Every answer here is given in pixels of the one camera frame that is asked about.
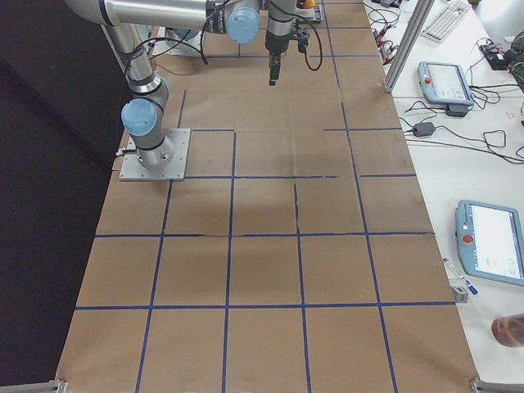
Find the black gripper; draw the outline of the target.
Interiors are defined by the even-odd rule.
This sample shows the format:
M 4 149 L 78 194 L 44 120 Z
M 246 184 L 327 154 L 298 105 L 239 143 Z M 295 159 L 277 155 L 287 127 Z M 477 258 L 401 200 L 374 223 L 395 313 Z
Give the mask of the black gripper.
M 282 54 L 287 51 L 289 40 L 286 37 L 267 35 L 265 47 L 269 52 L 269 86 L 275 86 L 280 74 Z

